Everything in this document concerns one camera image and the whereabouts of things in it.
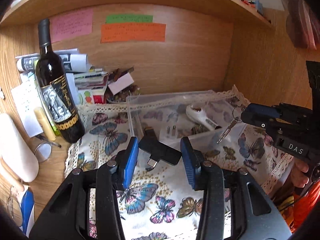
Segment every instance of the transparent plastic box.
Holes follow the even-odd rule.
[[[160,142],[176,148],[183,136],[194,140],[206,134],[212,137],[215,132],[222,133],[232,120],[234,108],[225,100],[216,99],[215,95],[214,91],[208,90],[129,96],[127,105],[131,136],[141,140],[144,128],[152,127]],[[221,128],[209,131],[190,120],[186,115],[186,107],[190,105],[203,109],[208,118]],[[148,168],[149,157],[150,154],[139,150],[137,166]]]

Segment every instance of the sticky note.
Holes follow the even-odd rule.
[[[113,95],[119,93],[122,89],[125,89],[126,87],[130,86],[134,83],[134,80],[130,73],[127,73],[123,75],[122,77],[119,77],[119,79],[116,82],[113,82],[108,85],[110,91],[113,93]]]
[[[114,41],[164,41],[165,24],[112,23],[101,26],[101,43]]]
[[[151,23],[152,20],[153,20],[153,15],[110,14],[106,18],[106,23],[126,23],[126,22]]]
[[[71,39],[92,32],[93,9],[81,9],[50,19],[51,42]]]

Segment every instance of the orange paper note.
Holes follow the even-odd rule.
[[[112,23],[101,26],[101,43],[114,41],[164,41],[165,24]]]

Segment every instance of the black and white picture on label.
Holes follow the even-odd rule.
[[[49,111],[55,122],[63,122],[71,117],[71,112],[68,110],[61,98],[57,95],[52,85],[43,88],[42,94],[45,104],[49,108]]]

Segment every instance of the screw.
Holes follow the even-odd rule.
[[[211,167],[213,165],[212,161],[208,161],[208,160],[203,161],[202,164],[205,167]]]
[[[242,175],[247,175],[247,174],[248,174],[248,170],[247,170],[246,168],[240,168],[238,171],[239,171],[240,174],[242,174]]]
[[[75,168],[75,169],[72,170],[72,174],[73,174],[73,175],[79,175],[80,172],[81,172],[81,169],[80,169],[80,168]]]
[[[108,162],[107,162],[107,165],[108,165],[109,167],[114,167],[114,166],[117,165],[117,162],[114,161],[114,160],[111,160],[111,161],[108,161]]]

